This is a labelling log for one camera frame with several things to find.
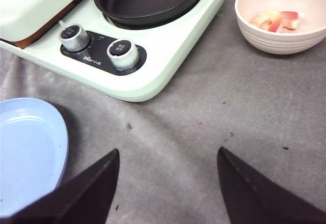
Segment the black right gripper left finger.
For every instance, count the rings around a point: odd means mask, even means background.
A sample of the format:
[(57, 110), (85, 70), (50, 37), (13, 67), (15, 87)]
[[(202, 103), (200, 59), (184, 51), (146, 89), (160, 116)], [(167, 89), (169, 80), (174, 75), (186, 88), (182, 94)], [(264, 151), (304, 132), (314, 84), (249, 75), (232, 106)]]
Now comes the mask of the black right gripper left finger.
[(50, 194), (10, 217), (10, 223), (105, 223), (118, 182), (114, 149)]

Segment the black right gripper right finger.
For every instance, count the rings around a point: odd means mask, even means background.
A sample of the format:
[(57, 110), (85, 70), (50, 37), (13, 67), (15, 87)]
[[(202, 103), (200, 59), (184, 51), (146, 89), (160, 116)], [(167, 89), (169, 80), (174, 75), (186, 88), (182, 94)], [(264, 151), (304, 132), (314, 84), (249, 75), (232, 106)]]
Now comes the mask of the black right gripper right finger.
[(216, 157), (231, 223), (325, 223), (325, 212), (274, 183), (225, 147)]

